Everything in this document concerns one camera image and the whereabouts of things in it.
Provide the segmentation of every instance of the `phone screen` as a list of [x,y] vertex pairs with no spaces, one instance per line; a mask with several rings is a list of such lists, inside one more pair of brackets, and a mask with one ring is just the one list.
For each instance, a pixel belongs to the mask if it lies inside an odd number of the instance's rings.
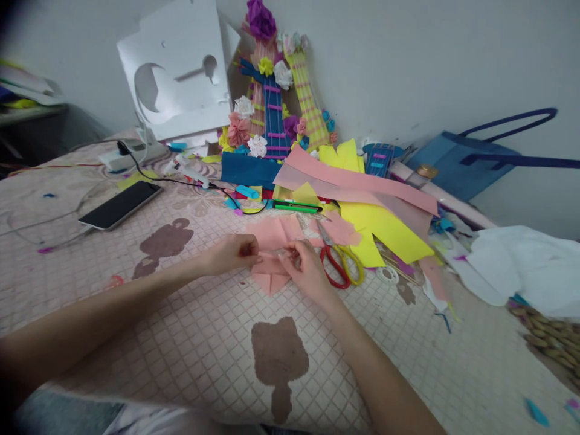
[[160,186],[138,181],[81,217],[79,222],[101,230],[107,230],[131,215],[133,211],[152,199],[160,190]]

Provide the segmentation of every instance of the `bag handle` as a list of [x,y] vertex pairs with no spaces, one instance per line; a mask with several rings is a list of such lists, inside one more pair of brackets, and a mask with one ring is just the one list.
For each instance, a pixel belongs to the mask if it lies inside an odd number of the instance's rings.
[[459,163],[465,166],[470,166],[478,160],[496,161],[497,164],[492,167],[491,170],[501,169],[507,164],[514,166],[580,169],[580,160],[554,159],[547,157],[526,157],[503,154],[469,154]]
[[500,135],[493,136],[493,137],[490,137],[489,139],[485,139],[484,140],[484,142],[493,142],[493,141],[496,141],[498,139],[501,139],[501,138],[504,138],[504,137],[508,137],[508,136],[513,135],[513,134],[520,133],[522,131],[529,130],[530,128],[534,128],[534,127],[537,127],[537,126],[542,125],[544,123],[547,123],[549,120],[551,120],[552,118],[554,118],[557,113],[558,113],[558,109],[557,108],[538,109],[538,110],[534,110],[534,111],[531,111],[531,112],[526,112],[526,113],[523,113],[523,114],[514,115],[514,116],[511,116],[511,117],[508,117],[508,118],[504,118],[504,119],[501,119],[501,120],[498,120],[498,121],[493,121],[493,122],[490,122],[490,123],[481,125],[479,127],[472,128],[471,130],[466,130],[463,133],[460,133],[459,135],[465,137],[468,134],[472,134],[472,133],[475,133],[477,131],[485,130],[485,129],[488,129],[488,128],[491,128],[491,127],[495,127],[495,126],[498,126],[498,125],[506,124],[508,122],[517,121],[517,120],[520,120],[520,119],[525,119],[525,118],[529,118],[529,117],[533,117],[533,116],[537,116],[537,115],[547,115],[546,117],[544,117],[544,118],[542,118],[542,119],[540,119],[538,121],[534,121],[533,123],[529,123],[528,125],[525,125],[523,127],[516,128],[514,130],[510,130],[507,133],[502,133]]

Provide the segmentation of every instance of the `hand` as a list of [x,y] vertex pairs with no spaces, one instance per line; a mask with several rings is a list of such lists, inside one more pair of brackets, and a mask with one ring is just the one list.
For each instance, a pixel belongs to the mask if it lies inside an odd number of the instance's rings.
[[308,240],[290,242],[286,249],[286,254],[279,255],[280,262],[305,296],[317,305],[325,305],[328,300],[336,297],[322,261]]
[[204,275],[221,275],[250,267],[258,259],[258,241],[253,234],[228,234],[200,254]]

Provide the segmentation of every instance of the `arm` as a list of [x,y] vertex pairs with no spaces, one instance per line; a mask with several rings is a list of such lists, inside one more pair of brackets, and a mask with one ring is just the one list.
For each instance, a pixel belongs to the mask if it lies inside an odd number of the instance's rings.
[[153,312],[170,294],[202,276],[251,266],[257,252],[253,235],[231,234],[188,261],[88,297],[0,338],[0,368],[12,383],[15,405]]
[[291,243],[280,260],[304,295],[332,323],[379,434],[445,434],[443,428],[331,287],[312,245]]

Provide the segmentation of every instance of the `blue tote bag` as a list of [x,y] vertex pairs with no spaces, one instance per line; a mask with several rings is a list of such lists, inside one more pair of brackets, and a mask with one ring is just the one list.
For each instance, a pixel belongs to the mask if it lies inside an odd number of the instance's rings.
[[[557,113],[558,110],[555,108],[539,109],[484,124],[461,134],[444,131],[412,156],[406,165],[413,170],[422,164],[436,167],[439,169],[439,174],[433,179],[433,184],[465,202],[516,166],[580,169],[578,160],[526,157],[517,151],[494,143],[498,139],[544,124],[554,118]],[[479,140],[467,137],[477,131],[537,115],[545,115],[545,117],[489,139]]]

